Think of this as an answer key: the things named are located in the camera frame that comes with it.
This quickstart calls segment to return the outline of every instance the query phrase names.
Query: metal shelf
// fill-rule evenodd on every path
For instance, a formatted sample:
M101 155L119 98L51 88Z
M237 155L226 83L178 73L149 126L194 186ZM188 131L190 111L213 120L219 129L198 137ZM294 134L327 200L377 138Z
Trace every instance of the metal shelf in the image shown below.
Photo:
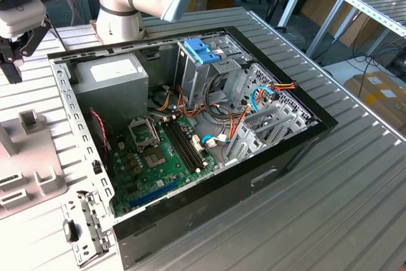
M386 35L389 30L402 37L406 35L406 0L337 0L329 16L326 18L324 24L321 26L319 32L311 43L306 53L308 57L311 57L314 52L316 52L318 45L329 30L344 3L348 3L354 8L338 30L335 37L338 37L340 33L345 30L347 25L351 22L356 10L360 10L362 13L365 13L381 25L385 26L387 31L385 31L384 35ZM377 43L369 51L369 54L373 52L383 38L384 36L381 36L377 40Z

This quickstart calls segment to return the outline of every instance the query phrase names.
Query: black computer chassis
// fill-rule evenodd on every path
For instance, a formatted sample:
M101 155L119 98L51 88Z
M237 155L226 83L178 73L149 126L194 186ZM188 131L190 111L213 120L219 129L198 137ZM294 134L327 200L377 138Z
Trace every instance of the black computer chassis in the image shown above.
M151 45L153 45L153 42L157 40L162 41L174 37L189 37L220 31L232 36L281 83L293 82L283 70L277 67L235 27L177 33L170 36L146 39L143 43L150 41ZM62 58L62 60L66 58L64 62L69 64L69 61L78 61L74 56L78 53L87 55L82 59L91 60L91 57L97 51L108 50L111 53L117 47L121 47L123 50L131 49L131 45L136 43L126 42L97 46L79 51L53 53L48 57L50 59ZM316 143L330 133L336 126L337 121L299 86L292 94L319 120L318 124L309 126L305 131L278 143L271 149L248 158L229 170L223 171L170 199L161 200L149 206L144 212L114 225L113 230L119 245L124 269L128 269L135 263L142 261L157 250L286 175ZM263 179L255 184L251 183L261 175L264 176Z

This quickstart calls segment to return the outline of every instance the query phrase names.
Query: motherboard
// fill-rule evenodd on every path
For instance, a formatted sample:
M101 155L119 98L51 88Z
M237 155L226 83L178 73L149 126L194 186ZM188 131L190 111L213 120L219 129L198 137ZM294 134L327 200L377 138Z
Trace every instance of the motherboard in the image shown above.
M132 122L130 130L108 139L116 217L218 169L185 116L157 123L149 118L141 121L133 121L136 124Z

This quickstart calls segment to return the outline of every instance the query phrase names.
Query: slotted aluminum surface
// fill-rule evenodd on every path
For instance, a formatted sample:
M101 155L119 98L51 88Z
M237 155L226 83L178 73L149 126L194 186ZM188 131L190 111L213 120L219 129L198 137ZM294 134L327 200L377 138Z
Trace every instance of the slotted aluminum surface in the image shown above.
M345 0L400 36L406 35L406 0Z
M242 8L190 13L176 24L156 18L145 23L152 36L236 26L339 125L292 173L135 270L398 270L406 258L402 137ZM90 26L61 29L60 34L70 49L98 44ZM48 34L22 67L24 83L8 85L0 78L0 121L31 108L44 114L70 187L63 196L0 221L4 270L76 270L59 204L89 181L45 57L60 50ZM87 269L121 270L121 261L111 251Z

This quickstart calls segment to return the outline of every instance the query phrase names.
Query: metal bracket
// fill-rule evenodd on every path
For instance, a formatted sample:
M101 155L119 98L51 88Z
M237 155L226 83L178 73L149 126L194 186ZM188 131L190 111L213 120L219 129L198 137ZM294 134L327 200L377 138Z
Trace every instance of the metal bracket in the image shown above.
M77 198L63 202L61 207L63 230L67 241L72 242L78 267L102 256L115 244L111 230L102 232L99 217L104 207L97 191L78 192Z
M264 146L265 144L261 142L255 132L245 122L242 122L238 125L235 137L227 148L226 158L228 160L237 159L241 161L248 151L251 154Z

